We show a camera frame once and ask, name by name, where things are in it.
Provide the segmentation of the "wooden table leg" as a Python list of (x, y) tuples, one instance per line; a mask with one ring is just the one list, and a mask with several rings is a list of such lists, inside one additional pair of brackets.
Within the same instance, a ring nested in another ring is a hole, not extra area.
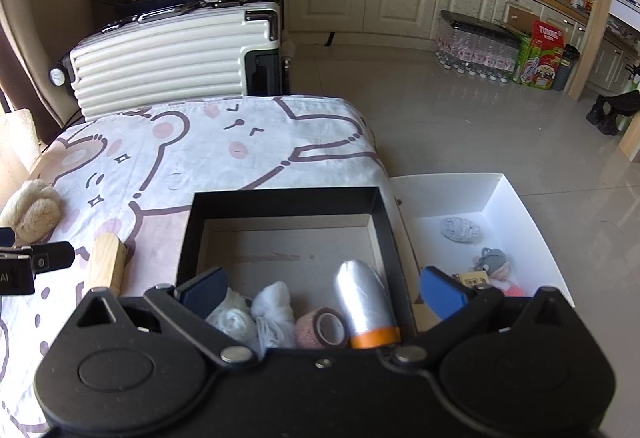
[(606, 24), (608, 23), (608, 12), (612, 0), (594, 0), (589, 16), (584, 46), (579, 60), (574, 65), (574, 70), (567, 82), (566, 94), (568, 97), (578, 102), (582, 97), (582, 92), (587, 84), (591, 68), (596, 61), (600, 45), (605, 35)]

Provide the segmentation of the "brown curtain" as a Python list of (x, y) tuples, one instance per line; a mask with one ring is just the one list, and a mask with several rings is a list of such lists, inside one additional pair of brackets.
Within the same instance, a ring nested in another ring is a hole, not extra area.
[(37, 110), (35, 109), (35, 92), (32, 83), (18, 62), (14, 50), (1, 29), (1, 91), (9, 99), (14, 110), (27, 110), (32, 115), (35, 125), (38, 125)]

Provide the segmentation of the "pink plush toy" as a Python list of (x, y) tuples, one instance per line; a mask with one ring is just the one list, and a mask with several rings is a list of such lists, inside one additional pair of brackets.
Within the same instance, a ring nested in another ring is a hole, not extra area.
[(511, 271), (497, 273), (490, 278), (491, 284), (502, 291), (508, 297), (525, 297), (526, 293), (520, 286), (512, 280)]

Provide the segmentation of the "cream fluffy plush toy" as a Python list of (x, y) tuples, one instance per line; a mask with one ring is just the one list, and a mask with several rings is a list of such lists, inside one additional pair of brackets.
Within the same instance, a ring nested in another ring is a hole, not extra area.
[(62, 199), (42, 179), (27, 180), (6, 201), (1, 227), (12, 229), (17, 245), (32, 244), (47, 236), (62, 218)]

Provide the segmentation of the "small beige card box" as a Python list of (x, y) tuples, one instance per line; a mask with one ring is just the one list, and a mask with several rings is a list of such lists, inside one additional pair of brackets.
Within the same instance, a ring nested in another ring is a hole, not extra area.
[(482, 284), (490, 284), (488, 274), (484, 270), (480, 271), (468, 271), (467, 273), (454, 273), (452, 275), (454, 280), (458, 281), (465, 288), (474, 289)]

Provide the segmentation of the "pink bandage tape roll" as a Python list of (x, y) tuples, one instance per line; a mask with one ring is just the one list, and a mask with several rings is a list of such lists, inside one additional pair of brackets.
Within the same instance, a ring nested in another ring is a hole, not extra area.
[(335, 350), (347, 346), (349, 333), (341, 314), (332, 308), (322, 307), (296, 321), (294, 337), (298, 348)]

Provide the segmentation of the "pack of water bottles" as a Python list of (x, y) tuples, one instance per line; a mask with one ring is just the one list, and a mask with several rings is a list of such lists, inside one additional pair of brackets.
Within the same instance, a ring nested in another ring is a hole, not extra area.
[(506, 28), (449, 10), (440, 12), (436, 43), (446, 69), (500, 82), (512, 78), (521, 47)]

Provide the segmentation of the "black cardboard box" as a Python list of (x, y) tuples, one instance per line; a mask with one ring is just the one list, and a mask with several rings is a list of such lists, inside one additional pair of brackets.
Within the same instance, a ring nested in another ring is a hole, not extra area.
[(415, 336), (404, 270), (376, 187), (198, 193), (186, 225), (177, 283), (219, 267), (228, 288), (252, 299), (267, 285), (283, 281), (295, 323), (322, 307), (336, 310), (346, 322), (334, 279), (338, 268), (352, 259), (367, 263), (380, 277), (400, 340)]

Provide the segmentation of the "grey plush keychain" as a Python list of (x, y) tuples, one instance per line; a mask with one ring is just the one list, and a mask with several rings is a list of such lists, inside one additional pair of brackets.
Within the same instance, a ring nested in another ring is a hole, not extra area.
[(484, 271), (490, 279), (506, 281), (511, 273), (511, 264), (500, 249), (483, 247), (480, 256), (473, 259), (473, 270)]

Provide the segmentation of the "white cardboard box lid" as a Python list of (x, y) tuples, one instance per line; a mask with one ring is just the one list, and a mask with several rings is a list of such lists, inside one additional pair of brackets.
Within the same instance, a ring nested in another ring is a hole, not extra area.
[(439, 322), (422, 299), (422, 269), (469, 273), (482, 250), (498, 249), (510, 265), (500, 288), (532, 296), (541, 287), (574, 299), (547, 242), (506, 177), (499, 173), (423, 174), (390, 180), (404, 232), (397, 237), (416, 327)]

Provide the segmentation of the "cartoon bear bed sheet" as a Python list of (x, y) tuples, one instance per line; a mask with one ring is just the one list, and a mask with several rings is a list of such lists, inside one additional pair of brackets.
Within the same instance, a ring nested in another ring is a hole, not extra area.
[(1, 302), (1, 432), (47, 430), (32, 381), (88, 292), (94, 241), (115, 235), (128, 252), (122, 291), (171, 282), (194, 195), (257, 188), (374, 186), (392, 197), (374, 137), (346, 100), (316, 96), (174, 102), (67, 128), (34, 176), (63, 202), (52, 232), (75, 250), (70, 268), (36, 276), (35, 291)]

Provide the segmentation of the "wooden oval block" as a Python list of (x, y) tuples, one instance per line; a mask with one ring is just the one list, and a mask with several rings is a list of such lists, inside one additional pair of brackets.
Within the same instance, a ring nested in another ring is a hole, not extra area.
[(127, 247), (111, 232), (101, 233), (90, 254), (90, 284), (93, 288), (107, 288), (114, 295), (122, 291)]

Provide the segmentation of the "grey stone ball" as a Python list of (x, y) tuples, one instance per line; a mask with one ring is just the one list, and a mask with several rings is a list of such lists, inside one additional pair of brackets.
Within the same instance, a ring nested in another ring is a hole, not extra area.
[(467, 218), (451, 216), (439, 222), (439, 230), (446, 239), (463, 244), (473, 244), (482, 237), (482, 229)]

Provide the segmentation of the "red green snack box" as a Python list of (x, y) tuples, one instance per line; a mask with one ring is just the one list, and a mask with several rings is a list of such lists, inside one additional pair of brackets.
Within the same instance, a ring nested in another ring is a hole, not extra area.
[(553, 24), (534, 20), (518, 53), (515, 83), (548, 90), (559, 70), (563, 50), (564, 32)]

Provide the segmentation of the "cream ribbed suitcase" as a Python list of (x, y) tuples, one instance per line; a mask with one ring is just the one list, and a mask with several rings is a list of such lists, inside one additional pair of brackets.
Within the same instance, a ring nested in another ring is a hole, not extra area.
[(88, 36), (49, 71), (85, 119), (169, 102), (285, 93), (281, 0), (151, 10)]

